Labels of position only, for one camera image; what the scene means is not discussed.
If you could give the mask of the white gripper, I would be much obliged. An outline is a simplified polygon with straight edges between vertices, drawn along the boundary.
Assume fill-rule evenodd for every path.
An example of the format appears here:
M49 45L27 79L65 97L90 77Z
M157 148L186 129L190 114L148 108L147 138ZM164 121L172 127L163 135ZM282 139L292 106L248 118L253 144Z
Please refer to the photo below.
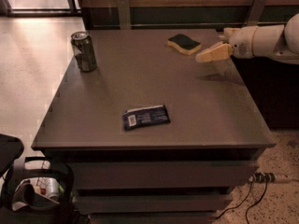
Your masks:
M254 57L253 38L257 26L238 28L226 27L223 35L229 38L229 44L218 42L208 49L204 49L195 56L198 63L223 61L234 55L238 59L250 59Z

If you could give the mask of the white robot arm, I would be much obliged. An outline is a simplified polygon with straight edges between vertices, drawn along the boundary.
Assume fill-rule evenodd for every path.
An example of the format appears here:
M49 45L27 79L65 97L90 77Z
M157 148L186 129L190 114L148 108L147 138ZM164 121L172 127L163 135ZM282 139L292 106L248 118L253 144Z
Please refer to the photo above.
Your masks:
M266 57L280 63L299 64L299 14L286 24L225 28L226 42L218 42L195 56L198 63Z

